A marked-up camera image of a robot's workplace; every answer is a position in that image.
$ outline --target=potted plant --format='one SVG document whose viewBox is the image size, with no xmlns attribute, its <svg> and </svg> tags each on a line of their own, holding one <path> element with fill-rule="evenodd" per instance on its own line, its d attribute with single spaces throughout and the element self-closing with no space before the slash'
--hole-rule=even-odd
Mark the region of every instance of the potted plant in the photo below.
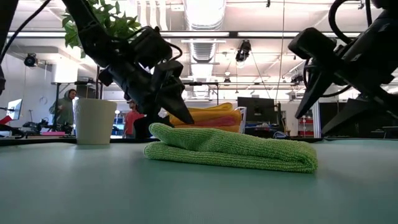
<svg viewBox="0 0 398 224">
<path fill-rule="evenodd" d="M 99 23 L 105 28 L 107 33 L 111 37 L 119 37 L 126 39 L 140 28 L 140 23 L 137 22 L 136 17 L 128 17 L 124 12 L 122 16 L 120 11 L 120 5 L 116 2 L 115 5 L 106 4 L 105 0 L 88 0 L 88 4 L 91 7 L 94 15 L 98 19 Z M 65 29 L 65 46 L 71 48 L 80 47 L 81 44 L 77 34 L 77 27 L 74 23 L 72 16 L 68 10 L 65 10 L 65 14 L 62 15 L 62 27 Z M 81 51 L 81 58 L 85 58 L 86 54 Z"/>
</svg>

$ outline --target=man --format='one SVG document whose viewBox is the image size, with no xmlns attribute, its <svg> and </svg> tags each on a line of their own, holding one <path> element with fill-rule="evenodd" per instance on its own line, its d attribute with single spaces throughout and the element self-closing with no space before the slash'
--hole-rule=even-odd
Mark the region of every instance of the man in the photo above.
<svg viewBox="0 0 398 224">
<path fill-rule="evenodd" d="M 137 119 L 141 119 L 144 117 L 143 114 L 140 114 L 137 111 L 137 105 L 136 102 L 134 102 L 133 100 L 130 100 L 129 102 L 129 107 L 131 109 L 130 112 L 128 112 L 128 114 L 126 115 L 125 119 L 124 119 L 124 136 L 125 138 L 134 138 L 134 122 Z"/>
<path fill-rule="evenodd" d="M 57 124 L 73 125 L 73 103 L 76 97 L 76 90 L 68 90 L 64 97 L 58 100 Z M 49 109 L 50 114 L 55 114 L 55 102 Z"/>
</svg>

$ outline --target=ceiling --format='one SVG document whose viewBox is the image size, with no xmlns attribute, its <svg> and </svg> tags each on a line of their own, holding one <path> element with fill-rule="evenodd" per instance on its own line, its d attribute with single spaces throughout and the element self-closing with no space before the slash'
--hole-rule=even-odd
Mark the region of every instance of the ceiling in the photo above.
<svg viewBox="0 0 398 224">
<path fill-rule="evenodd" d="M 161 1 L 157 3 L 156 22 L 162 23 L 159 7 Z M 125 0 L 119 1 L 121 7 L 130 14 L 142 15 L 141 4 L 143 1 Z M 271 1 L 270 7 L 266 7 L 266 1 L 248 0 L 227 0 L 224 21 L 221 30 L 239 31 L 273 31 L 299 32 L 306 27 L 316 27 L 323 32 L 330 32 L 328 25 L 328 9 L 332 0 L 278 0 Z M 40 0 L 19 0 L 16 15 L 14 17 L 11 30 L 16 30 L 19 25 L 29 17 L 41 4 Z M 167 0 L 165 10 L 165 21 L 167 29 L 171 31 L 186 30 L 183 1 Z M 366 15 L 364 9 L 360 7 L 359 1 L 351 1 L 344 4 L 336 15 L 336 22 L 343 32 L 361 32 L 367 28 Z M 24 31 L 62 31 L 61 15 L 65 6 L 60 0 L 52 0 L 33 21 L 31 21 Z M 381 11 L 372 9 L 373 18 L 376 18 Z M 151 20 L 150 4 L 147 2 L 146 20 L 141 18 L 142 23 L 150 23 Z M 252 46 L 252 54 L 244 63 L 243 68 L 237 68 L 234 60 L 236 49 L 240 46 L 241 39 L 219 39 L 224 41 L 217 44 L 215 65 L 213 67 L 211 81 L 222 82 L 225 72 L 230 72 L 232 82 L 278 82 L 281 78 L 289 79 L 297 71 L 298 65 L 302 60 L 287 50 L 290 39 L 249 39 Z M 182 39 L 171 39 L 171 43 L 179 46 L 184 54 L 179 59 L 184 64 L 182 77 L 190 77 L 190 52 L 189 44 L 183 44 Z M 23 48 L 26 46 L 53 46 L 67 52 L 71 57 L 79 60 L 80 49 L 66 48 L 63 39 L 27 39 L 20 38 L 14 41 L 14 45 Z M 91 71 L 91 76 L 95 73 L 95 64 L 90 59 L 80 60 Z"/>
</svg>

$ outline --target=table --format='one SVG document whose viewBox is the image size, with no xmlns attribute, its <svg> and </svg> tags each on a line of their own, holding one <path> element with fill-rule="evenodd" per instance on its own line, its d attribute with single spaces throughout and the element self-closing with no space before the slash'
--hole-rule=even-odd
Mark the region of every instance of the table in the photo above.
<svg viewBox="0 0 398 224">
<path fill-rule="evenodd" d="M 0 147 L 0 223 L 398 223 L 398 142 L 314 143 L 316 174 L 153 161 L 145 144 Z"/>
</svg>

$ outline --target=monitor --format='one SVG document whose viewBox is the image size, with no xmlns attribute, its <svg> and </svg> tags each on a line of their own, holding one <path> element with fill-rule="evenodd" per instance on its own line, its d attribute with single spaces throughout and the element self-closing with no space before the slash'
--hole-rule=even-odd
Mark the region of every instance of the monitor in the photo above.
<svg viewBox="0 0 398 224">
<path fill-rule="evenodd" d="M 238 97 L 238 106 L 247 108 L 247 122 L 277 124 L 274 99 Z"/>
<path fill-rule="evenodd" d="M 8 103 L 7 116 L 10 116 L 12 120 L 18 120 L 21 115 L 22 99 L 14 100 Z"/>
</svg>

